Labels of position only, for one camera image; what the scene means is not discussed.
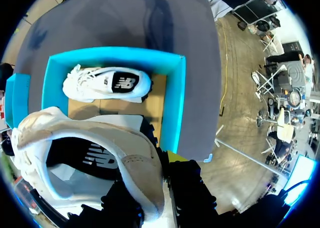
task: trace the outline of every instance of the black table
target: black table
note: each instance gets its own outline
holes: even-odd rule
[[[218,36],[208,1],[67,0],[53,8],[31,26],[14,70],[31,75],[29,113],[41,109],[49,56],[99,46],[140,47],[186,56],[178,154],[207,158],[214,146],[221,95]]]

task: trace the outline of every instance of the gray table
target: gray table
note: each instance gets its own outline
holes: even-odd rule
[[[17,57],[14,71],[31,75],[29,112],[41,109],[49,56],[99,46],[186,56],[178,154],[207,158],[214,146],[221,95],[218,36],[208,1],[68,0],[53,8],[31,26]]]

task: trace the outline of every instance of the person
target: person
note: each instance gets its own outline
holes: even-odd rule
[[[311,64],[312,59],[309,54],[304,55],[301,50],[287,52],[281,55],[274,55],[265,59],[268,63],[283,63],[290,61],[301,61],[303,68]]]
[[[296,133],[293,132],[291,142],[287,143],[278,138],[276,131],[268,134],[268,137],[271,137],[276,140],[274,153],[276,154],[277,157],[283,157],[283,156],[286,156],[287,153],[289,153],[292,144],[297,142],[296,140],[294,141],[295,136],[296,136]]]
[[[10,140],[11,134],[12,134],[12,130],[8,130],[0,134],[0,142],[1,142],[2,150],[8,156],[15,155],[11,145],[11,140]]]
[[[0,64],[0,91],[1,95],[6,91],[7,79],[12,76],[14,69],[10,64],[2,63]]]

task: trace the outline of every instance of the shoe lace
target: shoe lace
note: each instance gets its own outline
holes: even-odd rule
[[[95,80],[96,76],[92,71],[82,70],[80,72],[80,65],[77,65],[71,72],[67,75],[68,78],[76,80],[76,90],[79,94],[84,94],[86,86],[83,84],[89,80]]]

